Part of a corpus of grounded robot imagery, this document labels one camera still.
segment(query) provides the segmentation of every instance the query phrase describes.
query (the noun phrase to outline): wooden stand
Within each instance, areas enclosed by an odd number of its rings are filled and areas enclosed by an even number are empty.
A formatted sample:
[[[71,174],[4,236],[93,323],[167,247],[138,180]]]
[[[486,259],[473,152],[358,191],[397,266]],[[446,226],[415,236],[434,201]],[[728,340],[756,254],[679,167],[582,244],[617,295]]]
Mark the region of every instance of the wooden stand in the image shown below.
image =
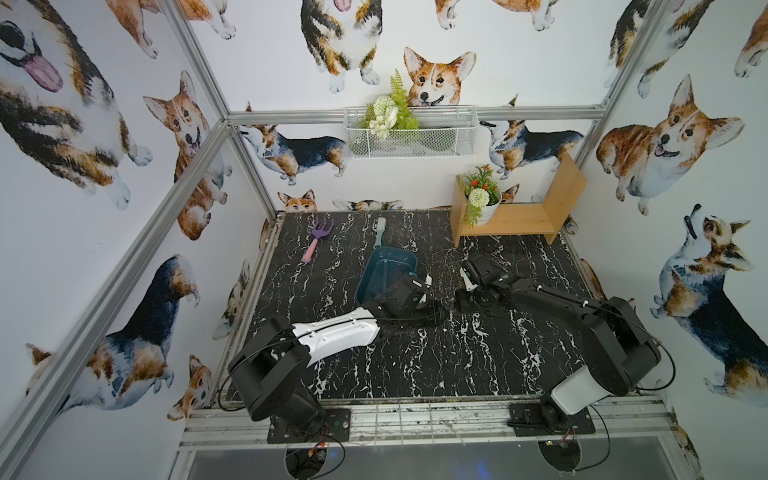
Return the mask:
[[[461,237],[472,235],[544,235],[551,245],[586,186],[587,179],[573,159],[566,155],[543,203],[499,205],[491,221],[481,227],[470,227],[462,223],[467,210],[467,197],[464,196],[461,177],[457,175],[451,206],[454,246],[458,247]]]

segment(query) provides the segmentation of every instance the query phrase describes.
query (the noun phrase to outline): corgi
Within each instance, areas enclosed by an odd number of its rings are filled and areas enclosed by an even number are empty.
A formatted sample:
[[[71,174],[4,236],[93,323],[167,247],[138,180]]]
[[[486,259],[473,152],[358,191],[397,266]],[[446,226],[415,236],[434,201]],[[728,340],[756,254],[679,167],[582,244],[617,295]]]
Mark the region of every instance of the corgi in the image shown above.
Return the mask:
[[[38,382],[45,369],[53,362],[53,353],[39,349],[31,343],[27,343],[27,349],[32,357],[32,365],[35,366],[35,371],[32,373],[29,383],[27,383],[27,395],[29,395],[32,387]]]
[[[329,73],[331,93],[344,90],[344,74],[355,68],[362,81],[379,84],[371,62],[382,25],[382,0],[302,1],[301,31],[318,69]]]
[[[376,200],[361,200],[359,202],[348,202],[346,200],[333,201],[333,205],[341,211],[348,212],[371,212],[374,210],[402,210],[402,200],[391,202],[379,202]]]
[[[190,355],[190,386],[184,396],[168,411],[168,419],[172,422],[188,419],[191,410],[199,409],[210,399],[210,387],[214,384],[214,376],[210,369],[194,355]]]
[[[227,11],[227,0],[178,0],[181,10],[187,20],[201,20],[225,40],[235,36],[235,27],[227,22],[224,12]],[[109,9],[118,19],[141,50],[149,58],[157,58],[157,50],[152,46],[152,39],[144,30],[144,13],[160,13],[160,3],[157,0],[107,0]]]
[[[637,93],[641,98],[646,98],[650,94],[650,81],[672,55],[685,46],[713,1],[675,0],[661,37],[655,41],[654,46],[645,56],[641,68],[643,76],[637,84]],[[618,76],[619,69],[624,64],[624,59],[647,13],[648,5],[648,0],[633,0],[619,18],[614,37],[611,39],[611,54],[608,57],[608,64],[615,68],[609,79],[605,81],[606,87],[610,87]]]
[[[107,335],[59,409],[59,414],[77,406],[118,410],[132,406],[150,387],[157,393],[165,380],[174,381],[166,363],[170,340],[179,313],[179,300],[200,293],[192,267],[181,255],[173,255],[157,269],[147,293],[128,320],[115,333]]]
[[[750,66],[760,65],[760,58],[768,50],[768,5],[752,27],[752,34],[741,50],[734,71],[737,77],[749,77]]]
[[[403,58],[408,76],[413,80],[408,93],[408,105],[412,107],[458,104],[462,82],[477,61],[477,55],[468,51],[451,63],[432,63],[408,47]]]
[[[768,407],[768,346],[744,321],[725,294],[728,272],[754,268],[733,243],[733,235],[750,221],[726,222],[696,204],[683,218],[685,243],[664,264],[661,295],[654,297],[656,318],[673,317],[724,367],[720,385],[704,384],[712,393]]]
[[[203,112],[197,106],[194,85],[190,75],[182,70],[179,93],[170,100],[144,97],[144,103],[149,111],[168,130],[174,132],[179,146],[179,156],[176,159],[174,182],[176,182],[192,158],[200,149],[203,139],[208,135],[208,122]],[[214,200],[224,205],[227,194],[221,191],[224,186],[224,176],[232,174],[232,166],[224,166],[221,155],[217,155],[200,179],[197,188],[184,205],[177,218],[181,231],[190,239],[197,240],[203,229],[210,223],[209,210]]]
[[[493,0],[500,6],[512,12],[530,12],[533,28],[542,31],[554,22],[552,5],[558,0]],[[458,0],[435,0],[437,21],[445,30],[455,27],[452,22],[456,18],[455,7]]]
[[[509,106],[514,107],[517,96]],[[497,173],[501,179],[517,167],[525,167],[534,162],[556,157],[562,161],[570,154],[584,135],[577,131],[531,132],[525,126],[525,120],[481,121],[480,125],[491,131],[491,143],[488,146],[491,162],[500,167]]]
[[[648,201],[669,190],[701,155],[738,137],[740,118],[709,118],[694,103],[690,75],[677,87],[669,114],[656,127],[628,125],[608,132],[598,145],[598,161],[618,181],[616,198],[639,197],[638,210],[648,215]]]
[[[317,204],[315,204],[315,192],[310,188],[300,198],[293,198],[285,195],[283,192],[277,192],[277,197],[285,204],[285,211],[288,213],[296,214],[303,212],[317,212]]]
[[[0,57],[0,123],[19,150],[127,208],[120,160],[142,167],[152,153],[134,143],[114,92],[48,0],[0,2]]]
[[[250,110],[250,103],[245,109]],[[248,125],[238,131],[253,147],[265,167],[296,185],[296,175],[314,167],[332,164],[339,169],[337,177],[344,175],[349,149],[346,142],[336,137],[285,138],[277,125]]]
[[[515,202],[515,195],[518,194],[518,191],[520,190],[520,184],[517,184],[513,186],[512,188],[508,188],[507,190],[502,192],[502,203],[503,204],[513,204]]]
[[[237,277],[237,283],[235,283],[235,286],[233,286],[230,291],[230,298],[227,300],[227,309],[224,310],[224,314],[221,316],[221,323],[219,323],[219,326],[214,330],[214,340],[222,339],[232,331],[232,326],[237,318],[237,311],[240,309],[240,304],[243,302],[243,296],[245,295],[249,280],[250,262],[248,259],[245,259],[243,267],[240,269],[240,276]]]

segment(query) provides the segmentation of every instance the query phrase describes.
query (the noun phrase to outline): cable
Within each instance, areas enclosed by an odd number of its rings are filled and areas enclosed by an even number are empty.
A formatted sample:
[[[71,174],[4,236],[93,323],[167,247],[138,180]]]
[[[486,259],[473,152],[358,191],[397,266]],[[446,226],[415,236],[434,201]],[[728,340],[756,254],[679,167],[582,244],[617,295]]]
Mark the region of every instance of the cable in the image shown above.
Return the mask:
[[[605,462],[606,460],[608,460],[608,457],[611,456],[611,434],[608,433],[608,427],[605,425],[605,420],[603,420],[603,416],[600,415],[600,412],[598,412],[598,409],[596,409],[593,406],[590,406],[590,407],[594,410],[595,413],[598,414],[598,417],[600,417],[601,422],[603,422],[603,428],[605,429],[605,436],[608,437],[608,451],[605,452],[605,457],[603,457],[603,459],[600,460],[598,463],[594,463],[592,465],[589,465],[588,467],[576,468],[574,470],[574,472],[583,472],[584,470],[587,470],[589,468],[593,468],[593,467],[596,467],[598,465],[602,465],[602,463]]]

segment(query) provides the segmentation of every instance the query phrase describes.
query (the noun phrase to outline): black marble surface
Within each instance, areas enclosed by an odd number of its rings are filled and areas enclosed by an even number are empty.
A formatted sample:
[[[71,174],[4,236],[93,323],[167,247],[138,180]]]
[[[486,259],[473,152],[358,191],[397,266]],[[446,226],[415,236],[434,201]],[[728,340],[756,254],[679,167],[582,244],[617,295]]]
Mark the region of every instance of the black marble surface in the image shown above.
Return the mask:
[[[414,252],[419,275],[433,278],[432,295],[445,307],[442,325],[359,347],[311,366],[304,384],[321,399],[417,396],[495,396],[542,392],[573,372],[581,359],[569,332],[530,313],[503,317],[454,310],[463,286],[458,268],[483,253],[502,268],[577,295],[588,295],[560,237],[463,237],[453,247],[449,211],[376,211],[288,214],[266,275],[249,338],[261,321],[326,319],[354,310],[357,283],[376,241],[378,217],[387,221],[383,244]],[[313,260],[300,262],[316,218],[336,228]]]

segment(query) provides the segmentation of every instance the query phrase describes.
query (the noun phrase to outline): wire basket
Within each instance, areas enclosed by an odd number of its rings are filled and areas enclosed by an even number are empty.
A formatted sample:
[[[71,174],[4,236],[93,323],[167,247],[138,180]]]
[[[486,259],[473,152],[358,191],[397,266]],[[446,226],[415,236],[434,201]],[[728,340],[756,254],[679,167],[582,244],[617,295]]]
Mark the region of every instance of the wire basket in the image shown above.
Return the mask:
[[[378,138],[363,126],[367,108],[344,111],[349,156],[352,158],[468,157],[475,150],[478,115],[475,107],[411,108],[418,130],[390,130]]]

